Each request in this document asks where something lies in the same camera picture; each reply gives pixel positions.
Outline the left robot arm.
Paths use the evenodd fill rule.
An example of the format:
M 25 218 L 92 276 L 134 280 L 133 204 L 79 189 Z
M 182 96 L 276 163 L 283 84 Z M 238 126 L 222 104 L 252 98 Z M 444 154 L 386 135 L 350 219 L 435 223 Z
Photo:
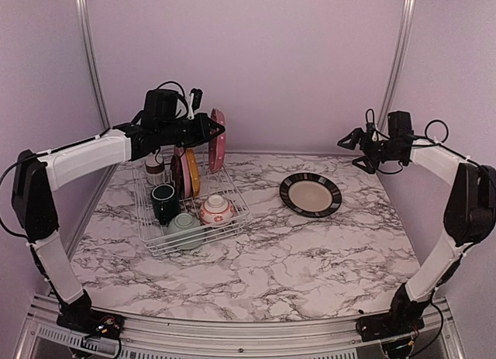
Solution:
M 26 233 L 35 265 L 60 304 L 60 313 L 80 331 L 98 325 L 91 298 L 75 276 L 60 239 L 53 193 L 103 168 L 142 157 L 164 146 L 192 148 L 224 133 L 207 114 L 146 125 L 139 119 L 54 150 L 24 150 L 15 165 L 12 208 Z

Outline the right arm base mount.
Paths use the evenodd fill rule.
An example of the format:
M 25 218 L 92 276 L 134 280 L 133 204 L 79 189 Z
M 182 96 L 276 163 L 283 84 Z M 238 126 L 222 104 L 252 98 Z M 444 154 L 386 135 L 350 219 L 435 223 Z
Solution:
M 400 319 L 394 323 L 388 313 L 361 316 L 356 320 L 356 331 L 363 342 L 382 340 L 398 335 L 413 333 L 425 327 L 422 318 Z

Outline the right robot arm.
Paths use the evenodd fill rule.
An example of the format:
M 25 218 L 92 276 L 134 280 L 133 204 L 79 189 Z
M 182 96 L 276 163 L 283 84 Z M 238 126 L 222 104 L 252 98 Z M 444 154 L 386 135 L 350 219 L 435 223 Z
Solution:
M 337 144 L 347 150 L 360 149 L 362 157 L 352 163 L 368 174 L 388 161 L 412 162 L 451 185 L 437 244 L 419 270 L 396 291 L 384 317 L 389 333 L 402 333 L 423 313 L 435 290 L 453 276 L 465 253 L 493 231 L 495 169 L 475 163 L 440 141 L 405 132 L 376 138 L 374 129 L 356 128 Z

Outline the maroon polka dot plate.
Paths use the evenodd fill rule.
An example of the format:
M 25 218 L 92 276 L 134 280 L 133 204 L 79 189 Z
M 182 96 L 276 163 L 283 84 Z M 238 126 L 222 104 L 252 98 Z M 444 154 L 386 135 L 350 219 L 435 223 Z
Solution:
M 226 126 L 226 118 L 222 111 L 214 108 L 211 112 L 211 119 Z M 223 167 L 226 153 L 226 133 L 222 133 L 208 144 L 208 165 L 211 173 L 220 171 Z

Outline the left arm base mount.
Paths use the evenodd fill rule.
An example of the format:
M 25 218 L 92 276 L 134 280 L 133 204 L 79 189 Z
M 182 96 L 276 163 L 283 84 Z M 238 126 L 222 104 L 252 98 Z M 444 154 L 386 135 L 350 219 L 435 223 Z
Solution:
M 90 309 L 88 311 L 65 312 L 57 317 L 57 325 L 84 333 L 89 337 L 120 338 L 124 317 Z

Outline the black striped plate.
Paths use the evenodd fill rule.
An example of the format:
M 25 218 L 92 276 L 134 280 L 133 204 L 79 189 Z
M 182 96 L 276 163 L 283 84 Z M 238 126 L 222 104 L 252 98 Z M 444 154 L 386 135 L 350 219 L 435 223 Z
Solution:
M 308 218 L 332 215 L 342 204 L 342 193 L 331 180 L 311 172 L 287 176 L 279 186 L 282 202 Z

